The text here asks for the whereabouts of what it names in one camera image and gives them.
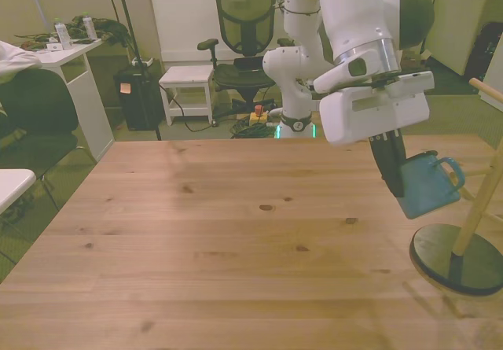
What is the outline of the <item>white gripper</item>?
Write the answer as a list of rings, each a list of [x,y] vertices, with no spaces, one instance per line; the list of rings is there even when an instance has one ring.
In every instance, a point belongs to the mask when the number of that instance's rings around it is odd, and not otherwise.
[[[321,99],[321,123],[333,145],[370,138],[376,165],[395,197],[404,197],[402,165],[407,161],[401,128],[429,118],[423,93],[392,98],[385,90],[343,89]]]

